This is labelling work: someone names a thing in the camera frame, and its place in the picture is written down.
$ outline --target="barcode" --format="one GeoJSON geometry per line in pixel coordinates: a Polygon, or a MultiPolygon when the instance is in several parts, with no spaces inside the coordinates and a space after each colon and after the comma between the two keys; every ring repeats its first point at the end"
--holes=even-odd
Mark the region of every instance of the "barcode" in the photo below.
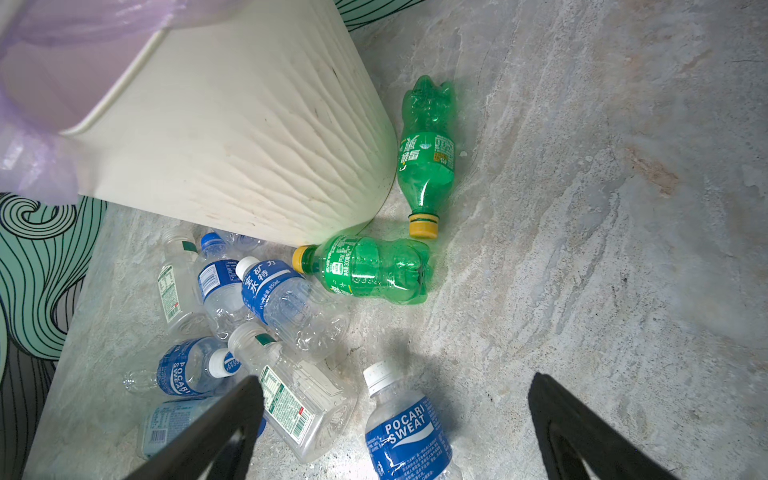
{"type": "Polygon", "coordinates": [[[200,281],[200,291],[203,292],[203,298],[205,298],[211,290],[221,284],[219,281],[219,274],[216,271],[216,264],[212,263],[211,265],[206,266],[205,270],[200,272],[198,280],[200,281]]]}
{"type": "Polygon", "coordinates": [[[301,438],[301,431],[304,430],[306,421],[310,419],[310,415],[304,414],[306,414],[306,412],[303,412],[303,414],[299,417],[299,422],[296,424],[296,427],[293,428],[293,436],[297,437],[298,439],[301,438]]]}
{"type": "Polygon", "coordinates": [[[152,430],[149,436],[149,443],[165,443],[165,434],[168,430],[152,430]]]}

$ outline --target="plastic bottle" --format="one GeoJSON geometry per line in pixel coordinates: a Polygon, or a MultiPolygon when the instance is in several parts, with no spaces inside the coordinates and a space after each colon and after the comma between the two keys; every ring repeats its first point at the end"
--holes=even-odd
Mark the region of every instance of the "plastic bottle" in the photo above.
{"type": "Polygon", "coordinates": [[[212,336],[187,340],[170,349],[144,350],[129,364],[133,369],[123,376],[129,392],[162,391],[173,396],[213,392],[240,368],[226,344],[212,336]]]}
{"type": "MultiPolygon", "coordinates": [[[[145,460],[156,455],[218,402],[219,398],[216,396],[207,399],[177,400],[165,402],[153,409],[139,427],[136,453],[145,460]]],[[[262,419],[258,436],[261,436],[265,427],[266,419],[262,419]]]]}
{"type": "Polygon", "coordinates": [[[256,322],[237,327],[232,353],[259,376],[264,415],[302,463],[331,449],[352,415],[357,394],[325,364],[299,360],[256,322]]]}
{"type": "Polygon", "coordinates": [[[252,254],[257,247],[265,243],[264,240],[261,240],[260,238],[248,237],[246,235],[227,232],[226,230],[219,230],[217,228],[214,228],[214,232],[218,234],[222,240],[227,242],[227,245],[242,253],[244,256],[252,254]]]}
{"type": "Polygon", "coordinates": [[[165,232],[161,241],[165,261],[157,276],[157,288],[168,332],[184,336],[206,318],[193,273],[197,248],[191,237],[179,228],[165,232]]]}
{"type": "Polygon", "coordinates": [[[422,303],[432,277],[429,247],[416,240],[385,242],[339,235],[293,253],[293,268],[332,292],[378,296],[399,305],[422,303]]]}
{"type": "Polygon", "coordinates": [[[453,450],[429,399],[407,389],[392,360],[363,371],[376,409],[366,423],[366,444],[382,480],[462,480],[453,450]]]}
{"type": "Polygon", "coordinates": [[[346,335],[339,302],[280,260],[245,257],[237,264],[248,309],[303,359],[325,359],[346,335]]]}
{"type": "Polygon", "coordinates": [[[235,271],[237,254],[217,233],[207,233],[200,241],[197,282],[208,313],[210,329],[227,340],[230,333],[253,315],[243,304],[243,282],[235,271]]]}
{"type": "Polygon", "coordinates": [[[453,188],[455,120],[453,87],[420,77],[402,99],[402,141],[397,181],[411,206],[409,232],[437,238],[438,211],[453,188]]]}

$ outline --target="blue bottle cap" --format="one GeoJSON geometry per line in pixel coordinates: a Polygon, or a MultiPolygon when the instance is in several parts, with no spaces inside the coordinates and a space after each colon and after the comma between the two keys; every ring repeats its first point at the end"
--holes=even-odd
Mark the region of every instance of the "blue bottle cap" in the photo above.
{"type": "Polygon", "coordinates": [[[214,244],[227,245],[224,240],[221,240],[221,237],[219,237],[219,234],[216,232],[206,233],[203,235],[203,239],[200,240],[200,246],[203,250],[214,244]]]}

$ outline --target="pocari sweat label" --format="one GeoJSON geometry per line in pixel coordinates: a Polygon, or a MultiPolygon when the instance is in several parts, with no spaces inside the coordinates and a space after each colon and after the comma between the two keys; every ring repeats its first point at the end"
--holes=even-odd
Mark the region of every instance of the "pocari sweat label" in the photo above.
{"type": "Polygon", "coordinates": [[[453,457],[427,397],[366,433],[366,444],[382,480],[433,480],[453,457]]]}
{"type": "Polygon", "coordinates": [[[166,353],[157,365],[157,385],[168,395],[198,396],[202,393],[187,383],[187,362],[190,350],[202,339],[187,340],[166,353]]]}
{"type": "Polygon", "coordinates": [[[300,278],[301,274],[281,260],[258,263],[243,278],[243,303],[266,325],[264,307],[270,294],[282,282],[296,277],[300,278]]]}

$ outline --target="wall mural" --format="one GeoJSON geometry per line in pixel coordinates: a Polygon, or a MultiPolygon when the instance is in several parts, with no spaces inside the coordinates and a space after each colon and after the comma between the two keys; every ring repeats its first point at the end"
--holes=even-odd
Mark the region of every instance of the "wall mural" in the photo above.
{"type": "Polygon", "coordinates": [[[0,194],[0,478],[21,478],[106,209],[0,194]]]}

